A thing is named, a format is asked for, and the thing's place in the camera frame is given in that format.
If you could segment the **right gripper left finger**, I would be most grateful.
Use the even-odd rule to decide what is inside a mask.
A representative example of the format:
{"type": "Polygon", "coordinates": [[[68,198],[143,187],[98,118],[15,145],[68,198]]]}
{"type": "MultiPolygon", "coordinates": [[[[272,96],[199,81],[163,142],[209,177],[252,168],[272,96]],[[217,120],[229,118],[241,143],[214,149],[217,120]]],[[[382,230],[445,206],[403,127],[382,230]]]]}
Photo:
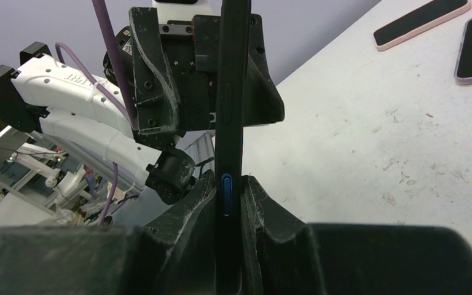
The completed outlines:
{"type": "Polygon", "coordinates": [[[0,227],[0,294],[214,294],[214,195],[206,171],[143,227],[0,227]]]}

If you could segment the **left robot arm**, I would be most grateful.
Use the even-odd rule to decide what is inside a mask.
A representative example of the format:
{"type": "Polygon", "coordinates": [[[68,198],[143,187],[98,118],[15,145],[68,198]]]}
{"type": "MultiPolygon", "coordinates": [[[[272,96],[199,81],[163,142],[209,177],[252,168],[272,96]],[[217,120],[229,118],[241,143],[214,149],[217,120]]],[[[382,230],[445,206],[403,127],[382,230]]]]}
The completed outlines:
{"type": "Polygon", "coordinates": [[[25,133],[72,141],[117,163],[167,204],[191,188],[195,160],[176,147],[187,132],[221,137],[214,157],[219,201],[242,189],[243,128],[283,121],[285,107],[267,66],[262,17],[247,1],[207,15],[199,2],[132,7],[116,37],[117,60],[86,77],[47,45],[0,66],[0,119],[25,133]]]}

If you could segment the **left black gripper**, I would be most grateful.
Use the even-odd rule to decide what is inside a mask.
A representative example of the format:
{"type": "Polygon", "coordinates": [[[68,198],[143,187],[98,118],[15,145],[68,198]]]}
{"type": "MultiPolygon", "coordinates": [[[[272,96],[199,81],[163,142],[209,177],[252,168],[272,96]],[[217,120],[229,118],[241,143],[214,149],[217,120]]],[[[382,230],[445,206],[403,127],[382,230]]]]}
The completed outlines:
{"type": "MultiPolygon", "coordinates": [[[[189,132],[214,128],[215,76],[197,70],[192,22],[159,23],[157,10],[132,7],[130,26],[114,37],[138,113],[136,142],[156,149],[174,146],[189,132]]],[[[262,17],[252,14],[243,125],[285,119],[284,102],[270,76],[262,17]]]]}

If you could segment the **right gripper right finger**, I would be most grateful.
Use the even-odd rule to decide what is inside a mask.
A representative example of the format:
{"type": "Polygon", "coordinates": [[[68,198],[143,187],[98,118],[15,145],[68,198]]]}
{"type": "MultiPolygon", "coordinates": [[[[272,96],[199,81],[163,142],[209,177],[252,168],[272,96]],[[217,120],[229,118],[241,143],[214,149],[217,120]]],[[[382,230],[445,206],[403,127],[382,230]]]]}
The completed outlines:
{"type": "Polygon", "coordinates": [[[472,294],[472,249],[436,226],[306,223],[242,179],[243,294],[472,294]]]}

